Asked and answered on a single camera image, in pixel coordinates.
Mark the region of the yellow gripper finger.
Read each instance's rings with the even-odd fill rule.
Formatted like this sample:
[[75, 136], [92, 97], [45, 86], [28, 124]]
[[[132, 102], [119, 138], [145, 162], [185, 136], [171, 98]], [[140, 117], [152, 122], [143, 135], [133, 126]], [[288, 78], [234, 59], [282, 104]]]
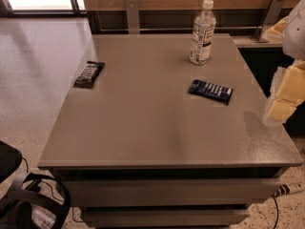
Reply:
[[262, 38], [267, 42], [281, 42], [287, 20], [288, 17], [284, 17], [276, 24], [265, 30], [262, 34]]
[[284, 124], [305, 101], [305, 62], [295, 61], [288, 68], [278, 67], [270, 93], [264, 109], [263, 123]]

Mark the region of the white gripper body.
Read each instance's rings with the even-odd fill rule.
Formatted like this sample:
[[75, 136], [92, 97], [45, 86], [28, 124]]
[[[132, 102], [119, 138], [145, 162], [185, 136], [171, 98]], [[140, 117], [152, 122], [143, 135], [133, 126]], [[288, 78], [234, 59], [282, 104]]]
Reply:
[[285, 54], [295, 60], [305, 60], [305, 0], [300, 0], [289, 13], [282, 44]]

